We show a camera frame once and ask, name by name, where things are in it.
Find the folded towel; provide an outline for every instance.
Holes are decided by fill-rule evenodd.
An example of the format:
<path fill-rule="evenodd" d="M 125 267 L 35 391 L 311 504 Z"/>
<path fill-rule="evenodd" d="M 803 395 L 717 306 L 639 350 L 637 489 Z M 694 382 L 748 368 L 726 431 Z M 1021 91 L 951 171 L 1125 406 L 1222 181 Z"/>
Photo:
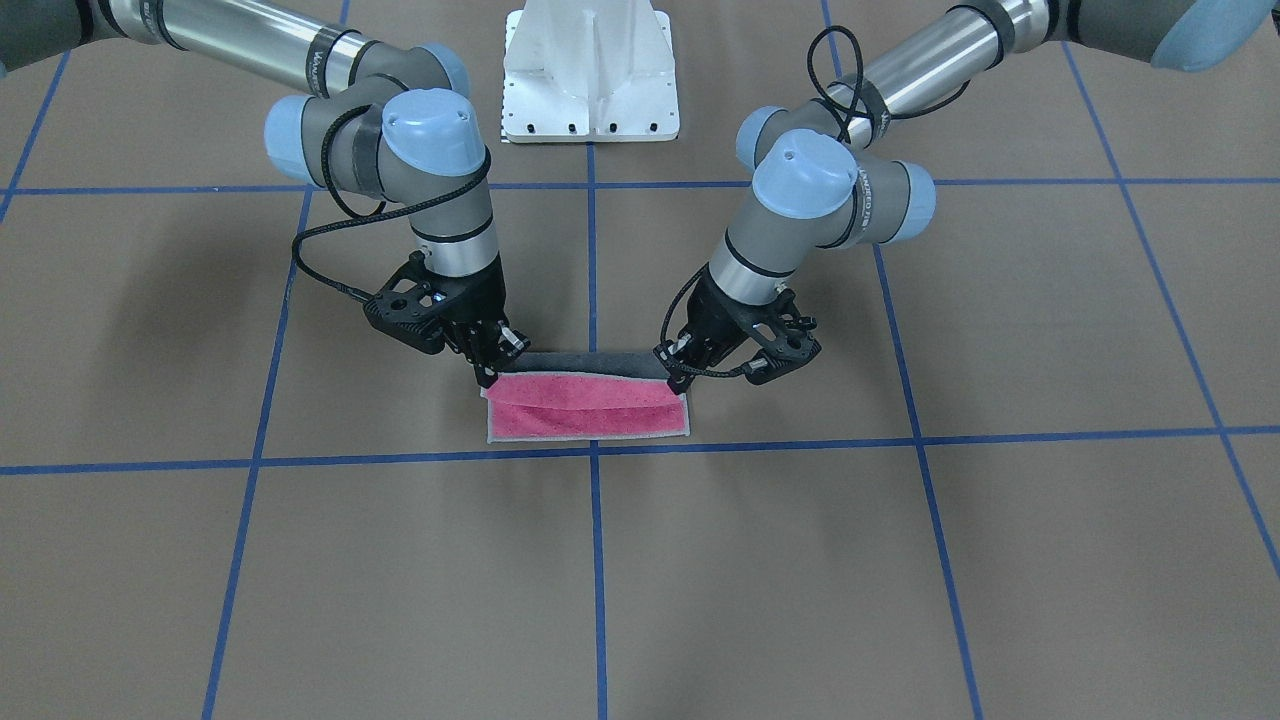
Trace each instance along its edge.
<path fill-rule="evenodd" d="M 666 370 L 646 355 L 525 354 L 480 393 L 489 442 L 687 436 L 686 396 L 671 392 Z"/>

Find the silver arm tube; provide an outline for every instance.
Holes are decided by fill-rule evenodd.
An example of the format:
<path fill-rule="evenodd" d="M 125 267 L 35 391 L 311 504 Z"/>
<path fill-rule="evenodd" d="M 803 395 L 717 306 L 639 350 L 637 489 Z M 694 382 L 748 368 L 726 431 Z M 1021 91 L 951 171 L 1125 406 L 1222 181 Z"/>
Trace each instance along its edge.
<path fill-rule="evenodd" d="M 398 50 L 265 0 L 0 0 L 0 77 L 110 37 L 191 50 L 321 97 L 374 73 L 468 92 L 443 46 Z"/>
<path fill-rule="evenodd" d="M 157 29 L 168 33 L 164 40 L 172 38 L 184 50 L 312 92 L 320 77 L 320 68 L 311 69 L 312 46 L 317 40 L 324 42 L 324 33 L 349 32 L 259 0 L 166 0 L 163 6 L 163 24 Z"/>
<path fill-rule="evenodd" d="M 877 58 L 864 74 L 884 99 L 884 110 L 904 115 L 946 97 L 995 64 L 998 56 L 1000 36 L 991 22 L 977 10 L 957 8 Z M 854 74 L 846 74 L 831 86 L 832 100 L 849 105 L 854 99 L 850 86 L 855 81 Z M 867 105 L 860 104 L 859 109 L 867 110 Z M 854 118 L 849 123 L 849 137 L 854 147 L 869 146 L 872 123 Z"/>

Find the gray joint housing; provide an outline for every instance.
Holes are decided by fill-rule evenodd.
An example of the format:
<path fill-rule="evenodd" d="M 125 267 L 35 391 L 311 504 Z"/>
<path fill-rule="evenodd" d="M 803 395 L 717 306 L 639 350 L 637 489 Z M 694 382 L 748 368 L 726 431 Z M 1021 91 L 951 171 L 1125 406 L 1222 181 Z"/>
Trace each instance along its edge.
<path fill-rule="evenodd" d="M 712 256 L 712 279 L 739 302 L 765 305 L 814 249 L 914 237 L 934 196 L 928 173 L 865 152 L 855 160 L 832 138 L 791 131 L 756 168 Z"/>
<path fill-rule="evenodd" d="M 372 76 L 388 76 L 398 79 L 406 88 L 413 87 L 452 87 L 467 95 L 466 87 L 453 87 L 457 78 L 451 78 L 440 60 L 431 53 L 412 47 L 401 50 L 376 40 L 367 41 L 352 58 L 349 83 Z"/>
<path fill-rule="evenodd" d="M 712 279 L 739 302 L 768 305 L 814 247 L 845 233 L 854 214 L 850 197 L 822 218 L 786 218 L 750 192 L 716 246 L 708 266 Z"/>
<path fill-rule="evenodd" d="M 384 137 L 383 115 L 384 106 L 403 92 L 399 83 L 375 74 L 332 99 L 307 101 L 302 111 L 302 151 L 316 184 L 324 179 L 320 156 L 326 131 L 344 113 L 364 105 L 370 109 L 344 123 L 329 147 L 330 179 L 335 190 L 413 205 L 454 192 L 483 172 L 434 174 L 402 159 Z M 481 179 L 448 202 L 413 213 L 410 225 L 419 247 L 428 255 L 428 265 L 442 275 L 471 275 L 498 256 L 488 181 Z"/>
<path fill-rule="evenodd" d="M 1197 0 L 1062 0 L 1052 40 L 1070 40 L 1149 63 L 1156 49 Z"/>
<path fill-rule="evenodd" d="M 108 22 L 101 3 L 0 1 L 0 68 L 10 72 L 108 37 L 120 33 Z"/>

